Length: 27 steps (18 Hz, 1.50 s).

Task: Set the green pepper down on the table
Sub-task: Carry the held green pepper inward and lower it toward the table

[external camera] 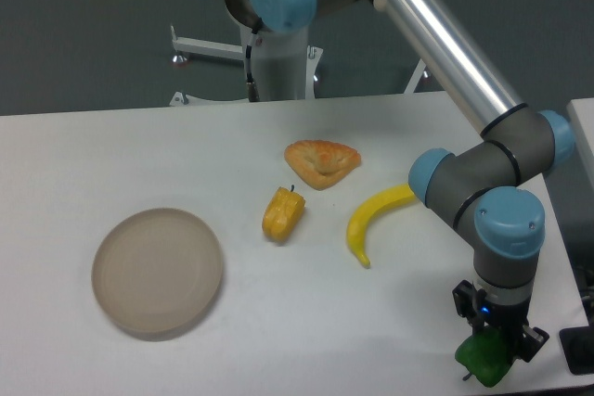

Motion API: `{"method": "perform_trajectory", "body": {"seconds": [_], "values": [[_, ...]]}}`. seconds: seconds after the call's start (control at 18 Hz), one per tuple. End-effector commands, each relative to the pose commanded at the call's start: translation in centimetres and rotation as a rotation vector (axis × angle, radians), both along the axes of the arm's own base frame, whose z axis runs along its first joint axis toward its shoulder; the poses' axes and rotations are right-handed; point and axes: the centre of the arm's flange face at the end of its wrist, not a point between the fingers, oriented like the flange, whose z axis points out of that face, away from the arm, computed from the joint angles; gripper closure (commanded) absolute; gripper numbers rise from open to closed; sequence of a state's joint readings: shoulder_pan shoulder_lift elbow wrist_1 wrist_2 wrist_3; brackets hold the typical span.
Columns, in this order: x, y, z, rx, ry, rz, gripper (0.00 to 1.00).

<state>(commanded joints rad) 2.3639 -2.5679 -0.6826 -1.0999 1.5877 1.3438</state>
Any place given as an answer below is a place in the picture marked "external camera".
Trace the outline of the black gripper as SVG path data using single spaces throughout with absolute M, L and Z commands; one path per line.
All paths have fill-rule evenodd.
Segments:
M 528 325 L 529 300 L 514 305 L 494 303 L 484 289 L 478 289 L 468 280 L 462 280 L 452 295 L 458 316 L 468 322 L 473 335 L 487 328 L 498 332 L 509 362 L 521 359 L 530 363 L 549 340 L 547 331 Z

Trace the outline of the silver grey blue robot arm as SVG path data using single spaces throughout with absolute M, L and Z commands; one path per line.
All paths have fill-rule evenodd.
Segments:
M 241 0 L 252 25 L 297 32 L 317 17 L 359 0 Z M 409 171 L 417 198 L 473 250 L 475 283 L 453 291 L 478 352 L 507 363 L 530 361 L 547 342 L 527 313 L 539 251 L 545 238 L 541 202 L 522 184 L 573 152 L 569 123 L 519 100 L 441 0 L 369 0 L 391 18 L 439 84 L 482 138 L 461 155 L 443 149 L 422 154 Z

